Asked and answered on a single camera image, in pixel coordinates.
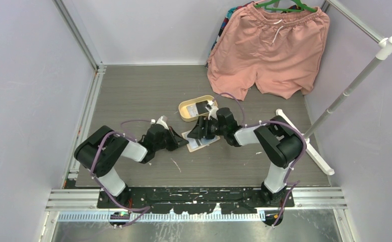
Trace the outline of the beige leather card holder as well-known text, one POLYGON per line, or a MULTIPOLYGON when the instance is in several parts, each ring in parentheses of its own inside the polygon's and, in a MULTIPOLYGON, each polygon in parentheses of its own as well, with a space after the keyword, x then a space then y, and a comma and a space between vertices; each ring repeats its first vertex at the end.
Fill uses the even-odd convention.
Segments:
POLYGON ((212 143, 221 139, 219 136, 215 136, 213 139, 205 139, 205 138, 193 139, 193 138, 189 138, 187 136, 189 133, 190 133, 190 131, 182 133, 182 137, 188 141, 188 144, 186 145, 186 147, 190 153, 197 151, 199 149, 202 149, 204 147, 207 147, 207 146, 211 145, 212 143))

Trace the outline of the beige oval plastic tray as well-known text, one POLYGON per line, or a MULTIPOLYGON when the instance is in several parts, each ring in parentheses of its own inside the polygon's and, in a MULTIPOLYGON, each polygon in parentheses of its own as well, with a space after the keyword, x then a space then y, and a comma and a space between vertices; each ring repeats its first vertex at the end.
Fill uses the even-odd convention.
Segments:
POLYGON ((209 111, 206 109, 208 102, 218 105, 211 95, 204 95, 181 102, 178 105, 181 119, 185 122, 192 122, 197 120, 199 116, 208 116, 209 111))

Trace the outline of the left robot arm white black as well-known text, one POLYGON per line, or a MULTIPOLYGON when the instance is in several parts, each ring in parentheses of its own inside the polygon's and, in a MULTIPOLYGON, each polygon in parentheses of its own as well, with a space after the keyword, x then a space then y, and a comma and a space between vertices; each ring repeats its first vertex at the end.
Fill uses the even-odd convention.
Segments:
POLYGON ((126 183, 114 168, 119 158, 145 164, 157 151, 174 151, 188 143, 168 125, 152 124, 139 141, 131 141, 110 127, 102 126, 75 149, 74 159, 110 193, 111 204, 123 208, 129 202, 129 194, 125 191, 126 183))

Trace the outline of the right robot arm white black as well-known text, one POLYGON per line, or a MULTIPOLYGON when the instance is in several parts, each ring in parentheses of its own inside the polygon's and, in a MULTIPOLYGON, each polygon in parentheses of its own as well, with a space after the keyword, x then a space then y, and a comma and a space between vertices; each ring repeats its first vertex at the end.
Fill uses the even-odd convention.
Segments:
POLYGON ((281 201, 290 171, 307 146, 302 134, 278 115, 257 125, 242 126, 226 107, 211 111, 208 117, 199 117, 186 137, 206 141, 223 137, 233 147, 261 145, 271 162, 260 187, 260 196, 268 207, 275 207, 281 201))

